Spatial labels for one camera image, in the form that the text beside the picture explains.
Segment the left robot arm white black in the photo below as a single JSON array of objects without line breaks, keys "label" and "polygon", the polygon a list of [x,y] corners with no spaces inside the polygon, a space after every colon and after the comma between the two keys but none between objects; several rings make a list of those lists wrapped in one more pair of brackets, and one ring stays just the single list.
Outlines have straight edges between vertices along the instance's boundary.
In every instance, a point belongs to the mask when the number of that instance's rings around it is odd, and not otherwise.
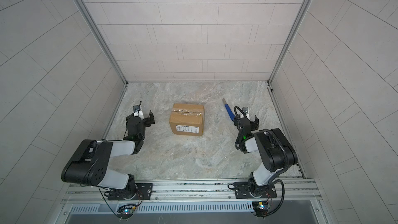
[{"label": "left robot arm white black", "polygon": [[123,140],[83,140],[61,173],[65,183],[104,188],[110,201],[149,200],[153,184],[136,183],[134,175],[112,170],[112,157],[134,155],[141,150],[147,127],[155,124],[154,114],[144,117],[136,110],[126,118]]}]

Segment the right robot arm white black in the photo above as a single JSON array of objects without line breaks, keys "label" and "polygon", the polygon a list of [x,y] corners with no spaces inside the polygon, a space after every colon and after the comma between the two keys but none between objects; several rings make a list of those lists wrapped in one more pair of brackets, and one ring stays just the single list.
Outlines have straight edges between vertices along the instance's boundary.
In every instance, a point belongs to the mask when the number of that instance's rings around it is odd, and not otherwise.
[{"label": "right robot arm white black", "polygon": [[247,182],[233,183],[238,199],[276,198],[277,177],[297,164],[297,154],[279,128],[258,129],[259,119],[234,118],[238,129],[235,148],[243,153],[260,154],[259,167],[250,174]]}]

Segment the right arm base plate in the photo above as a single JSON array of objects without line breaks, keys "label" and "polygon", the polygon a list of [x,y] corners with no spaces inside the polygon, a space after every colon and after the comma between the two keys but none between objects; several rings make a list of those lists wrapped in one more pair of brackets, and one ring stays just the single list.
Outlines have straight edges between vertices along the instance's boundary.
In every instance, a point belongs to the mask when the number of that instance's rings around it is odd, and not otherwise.
[{"label": "right arm base plate", "polygon": [[274,186],[258,186],[253,181],[237,181],[229,184],[228,188],[234,191],[236,199],[277,198]]}]

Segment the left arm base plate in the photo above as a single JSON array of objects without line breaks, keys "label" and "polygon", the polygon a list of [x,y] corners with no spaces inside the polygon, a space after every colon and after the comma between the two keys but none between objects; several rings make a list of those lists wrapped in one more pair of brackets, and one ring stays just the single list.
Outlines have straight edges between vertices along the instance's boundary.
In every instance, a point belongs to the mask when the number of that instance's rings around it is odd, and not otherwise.
[{"label": "left arm base plate", "polygon": [[132,189],[129,185],[124,190],[111,189],[104,196],[110,201],[150,200],[152,188],[152,183],[137,183]]}]

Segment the brown cardboard express box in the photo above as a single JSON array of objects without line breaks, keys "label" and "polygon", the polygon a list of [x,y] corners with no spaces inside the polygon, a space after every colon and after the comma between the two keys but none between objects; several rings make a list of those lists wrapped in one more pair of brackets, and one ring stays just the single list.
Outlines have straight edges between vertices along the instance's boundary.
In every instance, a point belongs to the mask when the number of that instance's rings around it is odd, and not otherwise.
[{"label": "brown cardboard express box", "polygon": [[169,124],[177,135],[202,136],[204,131],[205,108],[203,105],[175,103]]}]

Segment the blue utility knife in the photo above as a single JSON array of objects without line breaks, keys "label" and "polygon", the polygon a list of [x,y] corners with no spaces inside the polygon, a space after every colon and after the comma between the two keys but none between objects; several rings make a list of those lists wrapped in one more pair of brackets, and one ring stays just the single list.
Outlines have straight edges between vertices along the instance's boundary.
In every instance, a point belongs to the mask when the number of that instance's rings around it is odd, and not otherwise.
[{"label": "blue utility knife", "polygon": [[232,121],[234,121],[235,114],[232,112],[231,108],[229,107],[228,103],[226,102],[225,98],[222,99],[222,102],[228,112],[228,115]]}]

